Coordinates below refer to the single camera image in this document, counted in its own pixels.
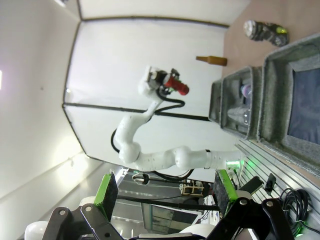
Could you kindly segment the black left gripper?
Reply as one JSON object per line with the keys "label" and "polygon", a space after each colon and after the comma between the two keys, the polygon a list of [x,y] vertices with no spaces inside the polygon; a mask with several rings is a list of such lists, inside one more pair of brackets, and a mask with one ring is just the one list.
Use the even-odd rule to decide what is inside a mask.
{"label": "black left gripper", "polygon": [[[179,78],[180,74],[179,72],[172,68],[170,71],[170,75],[174,78]],[[176,89],[174,89],[173,87],[167,87],[164,84],[165,78],[167,76],[167,72],[164,70],[158,70],[158,71],[154,71],[152,73],[152,83],[154,85],[155,88],[159,88],[159,93],[161,95],[170,95],[171,93],[177,92]]]}

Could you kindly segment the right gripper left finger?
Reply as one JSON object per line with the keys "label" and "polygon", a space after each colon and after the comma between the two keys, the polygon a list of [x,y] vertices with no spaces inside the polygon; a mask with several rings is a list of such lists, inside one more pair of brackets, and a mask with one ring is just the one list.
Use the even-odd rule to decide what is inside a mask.
{"label": "right gripper left finger", "polygon": [[79,240],[92,234],[94,240],[119,240],[120,234],[111,224],[117,196],[115,175],[105,174],[93,203],[86,203],[73,211],[67,207],[53,210],[46,227],[46,238]]}

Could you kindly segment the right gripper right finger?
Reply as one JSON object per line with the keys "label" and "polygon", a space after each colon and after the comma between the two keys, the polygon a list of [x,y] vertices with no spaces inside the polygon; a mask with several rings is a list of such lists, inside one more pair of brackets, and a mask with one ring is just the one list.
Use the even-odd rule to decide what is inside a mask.
{"label": "right gripper right finger", "polygon": [[277,198],[257,203],[239,196],[225,169],[215,171],[213,192],[222,218],[206,237],[208,240],[234,240],[244,229],[251,229],[258,240],[294,239]]}

